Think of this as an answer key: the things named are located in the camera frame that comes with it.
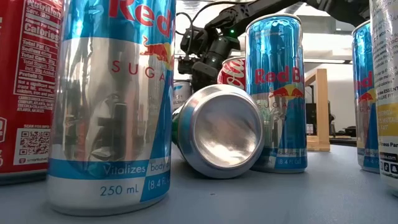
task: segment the can lying on side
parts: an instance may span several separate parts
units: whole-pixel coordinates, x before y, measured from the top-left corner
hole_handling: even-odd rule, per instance
[[[47,178],[53,209],[112,215],[169,190],[175,4],[66,2]]]
[[[202,88],[173,117],[173,142],[185,160],[207,177],[241,175],[264,146],[262,116],[251,97],[234,86]]]
[[[254,170],[303,172],[307,167],[304,62],[300,19],[260,17],[246,28],[246,91],[264,117],[265,146]]]
[[[353,68],[358,164],[363,170],[379,173],[370,21],[364,22],[353,31]]]
[[[45,179],[62,2],[0,1],[0,185]]]
[[[380,176],[398,196],[398,1],[370,0]]]
[[[173,111],[182,106],[192,96],[189,80],[174,80]]]
[[[245,57],[232,57],[223,62],[217,83],[236,86],[246,90],[246,63]]]

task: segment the black robotic arm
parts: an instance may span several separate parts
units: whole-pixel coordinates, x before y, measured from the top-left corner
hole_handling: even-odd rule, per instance
[[[246,4],[236,4],[220,12],[204,28],[193,28],[193,39],[189,47],[191,30],[187,29],[181,41],[181,49],[198,58],[179,57],[178,71],[192,74],[192,87],[197,91],[216,83],[222,62],[232,49],[239,50],[238,36],[247,25],[258,17],[279,12],[299,0],[257,0]],[[303,0],[308,5],[329,13],[341,22],[358,26],[369,19],[367,0]]]

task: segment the white wall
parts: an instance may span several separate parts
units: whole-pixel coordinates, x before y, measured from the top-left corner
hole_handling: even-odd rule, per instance
[[[328,97],[331,114],[336,117],[334,120],[336,131],[355,126],[353,65],[306,63],[305,76],[310,75],[317,68],[327,69]],[[310,89],[306,88],[305,93],[306,101],[310,103]]]

